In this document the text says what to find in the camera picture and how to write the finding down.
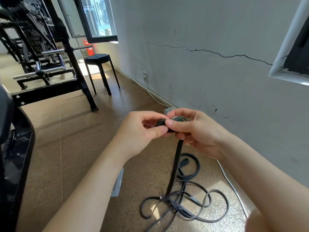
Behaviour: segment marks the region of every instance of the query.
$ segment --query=coiled black strap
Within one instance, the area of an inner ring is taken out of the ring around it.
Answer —
[[[141,213],[141,216],[143,218],[145,218],[145,219],[151,218],[151,215],[145,215],[143,213],[143,206],[144,206],[144,204],[148,200],[156,199],[156,200],[159,200],[160,202],[167,203],[170,206],[169,209],[159,219],[157,219],[151,225],[149,225],[149,227],[145,230],[145,232],[150,231],[150,229],[155,224],[157,224],[160,220],[162,220],[170,211],[172,211],[172,213],[174,213],[174,215],[173,215],[173,218],[170,221],[170,223],[163,230],[163,232],[167,231],[168,228],[171,226],[171,224],[172,224],[173,220],[175,219],[175,216],[176,216],[177,213],[179,213],[184,218],[187,218],[189,220],[194,220],[195,219],[195,220],[198,220],[198,221],[201,221],[201,222],[213,223],[213,222],[218,222],[219,220],[224,218],[225,215],[227,214],[228,210],[229,210],[230,203],[229,203],[227,197],[220,190],[212,189],[210,191],[207,191],[206,188],[203,187],[202,185],[200,185],[200,184],[198,184],[196,182],[190,181],[192,178],[194,178],[198,174],[201,166],[200,166],[199,160],[194,155],[192,155],[190,153],[181,153],[182,145],[183,145],[183,140],[179,140],[178,145],[177,145],[177,149],[176,149],[176,154],[175,154],[175,159],[174,159],[174,163],[173,163],[173,170],[172,170],[170,182],[168,184],[168,187],[167,187],[167,190],[166,190],[166,194],[164,195],[164,197],[161,198],[159,196],[151,196],[151,197],[148,197],[148,198],[144,199],[144,201],[141,203],[140,213]],[[180,161],[180,157],[181,156],[190,157],[190,158],[192,158],[196,162],[197,170],[195,171],[195,173],[193,173],[191,175],[184,175],[184,173],[181,170],[181,168],[186,166],[190,161],[189,161],[188,158],[185,158],[182,161]],[[173,186],[174,182],[176,182],[176,183],[177,182],[181,182],[182,183],[182,187],[181,187],[180,191],[171,192],[172,186]],[[194,184],[194,185],[198,186],[199,188],[201,188],[205,192],[206,195],[205,195],[202,203],[199,202],[194,196],[192,196],[191,194],[189,194],[188,192],[185,191],[187,183]],[[211,199],[210,193],[213,193],[213,192],[220,194],[223,197],[223,199],[225,200],[225,202],[226,202],[226,211],[225,211],[225,213],[220,218],[215,219],[215,220],[207,220],[207,219],[199,217],[199,215],[202,213],[203,209],[207,208],[207,207],[209,207],[211,205],[212,199]],[[172,200],[171,199],[171,196],[173,196],[173,195],[177,195],[176,200]],[[187,210],[186,208],[184,208],[181,205],[181,202],[182,202],[182,199],[183,199],[184,195],[186,195],[186,197],[191,202],[193,202],[194,204],[196,204],[199,207],[201,207],[201,209],[200,209],[200,211],[199,211],[199,213],[197,215],[194,215],[193,213],[191,213],[189,210]]]

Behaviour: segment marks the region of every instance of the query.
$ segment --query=stool leg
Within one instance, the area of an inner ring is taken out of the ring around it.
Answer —
[[[112,66],[112,69],[113,69],[113,72],[114,72],[114,75],[115,75],[115,78],[116,78],[116,81],[117,81],[117,84],[118,84],[118,88],[120,88],[120,85],[119,85],[119,82],[118,82],[118,79],[117,79],[117,76],[116,76],[116,73],[115,73],[115,69],[114,69],[112,60],[110,60],[110,62],[111,62],[111,66]]]
[[[102,64],[99,64],[99,65],[98,65],[98,68],[99,68],[99,70],[100,70],[100,74],[101,74],[103,83],[104,83],[104,85],[105,85],[105,87],[106,87],[107,93],[108,93],[109,95],[111,95],[111,90],[109,89],[109,85],[108,85],[108,83],[107,83],[107,79],[106,79],[106,76],[105,76],[105,73],[104,73]]]
[[[88,65],[86,63],[85,63],[85,65],[86,65],[86,68],[87,68],[87,72],[88,72],[88,75],[89,75],[89,78],[90,78],[93,90],[95,91],[95,85],[93,84],[92,77],[91,77],[91,74],[90,74],[90,71],[89,71],[89,67],[88,67]]]

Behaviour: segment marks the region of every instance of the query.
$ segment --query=hand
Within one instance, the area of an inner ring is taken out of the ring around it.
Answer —
[[[207,154],[214,159],[220,159],[221,144],[230,134],[226,129],[211,119],[205,113],[197,110],[179,108],[172,110],[167,117],[184,116],[191,121],[166,120],[165,125],[178,132],[175,137],[183,140],[186,145]]]
[[[125,161],[129,160],[139,154],[151,140],[168,131],[166,126],[155,126],[159,119],[168,119],[168,117],[154,111],[130,112],[110,144],[121,149],[121,158]]]

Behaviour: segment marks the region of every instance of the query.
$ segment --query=red fire extinguisher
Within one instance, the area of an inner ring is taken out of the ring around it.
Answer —
[[[87,40],[84,40],[84,39],[82,39],[82,40],[84,41],[84,45],[91,45],[90,43],[88,43]],[[87,48],[87,53],[88,53],[89,56],[95,55],[95,52],[93,51],[92,46]]]

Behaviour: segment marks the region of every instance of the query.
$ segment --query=electrical socket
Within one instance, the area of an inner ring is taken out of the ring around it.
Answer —
[[[148,82],[148,74],[147,72],[143,72],[143,78],[145,82]]]

